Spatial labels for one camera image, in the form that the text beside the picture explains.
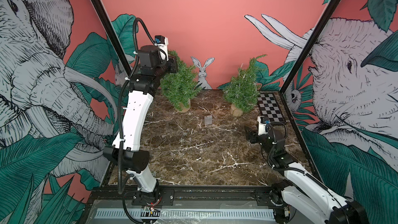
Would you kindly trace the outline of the large green christmas tree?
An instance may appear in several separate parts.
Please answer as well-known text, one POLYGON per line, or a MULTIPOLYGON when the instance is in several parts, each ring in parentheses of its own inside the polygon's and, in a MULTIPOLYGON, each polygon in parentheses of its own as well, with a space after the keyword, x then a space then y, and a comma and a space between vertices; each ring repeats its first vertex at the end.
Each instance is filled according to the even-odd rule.
POLYGON ((178 72, 176 74, 167 74, 161 80, 160 88, 162 94, 174 106, 179 109, 179 103, 187 104, 189 99, 193 99, 202 90, 201 84, 195 81, 198 75, 194 70, 195 66, 187 66, 180 59, 178 53, 174 50, 168 51, 169 57, 175 57, 178 62, 178 72))

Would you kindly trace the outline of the small tree wooden base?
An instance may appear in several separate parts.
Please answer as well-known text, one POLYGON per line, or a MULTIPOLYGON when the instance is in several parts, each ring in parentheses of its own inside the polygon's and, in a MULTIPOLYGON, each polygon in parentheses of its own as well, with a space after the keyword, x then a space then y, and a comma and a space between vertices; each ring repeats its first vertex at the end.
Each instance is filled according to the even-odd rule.
POLYGON ((234 104, 232 104, 230 113, 235 117, 239 117, 242 116, 244 112, 240 108, 237 108, 234 104))

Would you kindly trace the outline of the small green christmas tree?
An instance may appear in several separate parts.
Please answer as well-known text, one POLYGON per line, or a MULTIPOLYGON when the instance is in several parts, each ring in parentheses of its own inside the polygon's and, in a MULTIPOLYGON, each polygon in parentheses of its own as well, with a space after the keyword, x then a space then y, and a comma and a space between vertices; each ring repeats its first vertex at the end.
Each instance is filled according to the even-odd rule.
POLYGON ((257 104, 260 85, 257 82, 257 74, 264 71, 256 65, 261 55, 251 58, 246 69, 238 69, 238 75, 232 77, 230 83, 223 89, 224 99, 240 108, 244 113, 252 111, 257 104))

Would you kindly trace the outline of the clear battery box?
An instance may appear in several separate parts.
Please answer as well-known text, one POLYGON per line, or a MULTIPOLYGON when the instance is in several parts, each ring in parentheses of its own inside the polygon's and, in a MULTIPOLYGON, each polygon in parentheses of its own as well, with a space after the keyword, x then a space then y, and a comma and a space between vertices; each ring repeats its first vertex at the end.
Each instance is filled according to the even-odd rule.
POLYGON ((207 115, 204 117, 204 123, 205 125, 212 125, 212 120, 213 116, 212 115, 207 115))

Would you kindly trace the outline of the large tree wooden base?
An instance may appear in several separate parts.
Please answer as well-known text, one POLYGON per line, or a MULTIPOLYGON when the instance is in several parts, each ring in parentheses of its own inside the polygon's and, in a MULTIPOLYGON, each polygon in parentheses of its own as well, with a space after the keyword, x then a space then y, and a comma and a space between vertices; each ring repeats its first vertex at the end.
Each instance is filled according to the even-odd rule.
POLYGON ((191 108, 191 100, 189 99, 187 101, 187 104, 183 104, 182 102, 179 103, 179 109, 177 110, 180 113, 186 113, 190 110, 191 108))

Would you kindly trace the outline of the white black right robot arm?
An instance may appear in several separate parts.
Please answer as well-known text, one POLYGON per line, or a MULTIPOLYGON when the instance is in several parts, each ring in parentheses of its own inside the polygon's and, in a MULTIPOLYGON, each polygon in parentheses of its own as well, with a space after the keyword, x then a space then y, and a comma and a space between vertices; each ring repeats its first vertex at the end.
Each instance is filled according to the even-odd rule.
POLYGON ((271 203, 293 207, 314 224, 367 224, 365 208, 355 200, 335 193, 308 172, 285 148, 287 132, 274 129, 274 123, 258 123, 258 129, 244 127, 246 140, 260 144, 269 167, 285 177, 270 191, 271 203))

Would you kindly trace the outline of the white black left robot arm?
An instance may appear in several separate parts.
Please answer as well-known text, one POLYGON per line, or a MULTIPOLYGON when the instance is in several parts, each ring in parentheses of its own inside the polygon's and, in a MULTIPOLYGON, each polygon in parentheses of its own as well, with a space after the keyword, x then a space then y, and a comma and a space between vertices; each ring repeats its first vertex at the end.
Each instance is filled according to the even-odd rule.
POLYGON ((129 179, 137 184, 137 197, 148 205, 160 202, 159 182, 149 169, 150 153, 141 150, 141 134, 147 112, 153 102, 161 79, 178 71, 176 58, 169 56, 168 39, 162 35, 152 37, 151 45, 135 53, 135 64, 125 78, 118 98, 119 132, 112 147, 103 155, 118 168, 118 193, 123 194, 129 179))

